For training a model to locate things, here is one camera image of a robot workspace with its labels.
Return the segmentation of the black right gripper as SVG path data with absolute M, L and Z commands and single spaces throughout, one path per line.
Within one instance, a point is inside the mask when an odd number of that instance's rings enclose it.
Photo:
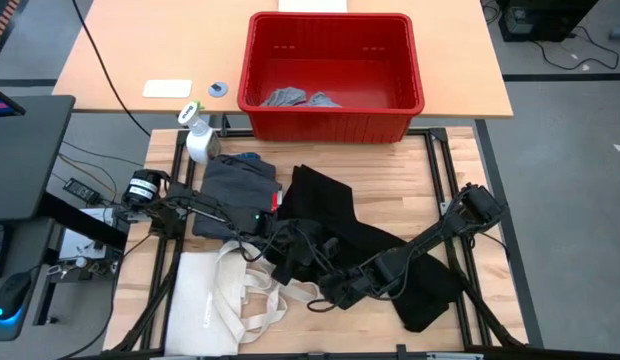
M 371 258 L 320 277 L 318 285 L 325 300 L 347 310 L 365 297 L 384 300 L 383 295 L 391 289 L 391 270 L 380 258 Z

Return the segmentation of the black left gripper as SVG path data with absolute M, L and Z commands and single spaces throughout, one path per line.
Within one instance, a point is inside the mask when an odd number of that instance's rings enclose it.
M 318 222 L 288 219 L 273 223 L 266 259 L 274 265 L 276 281 L 315 281 L 337 272 L 334 261 L 339 238 Z

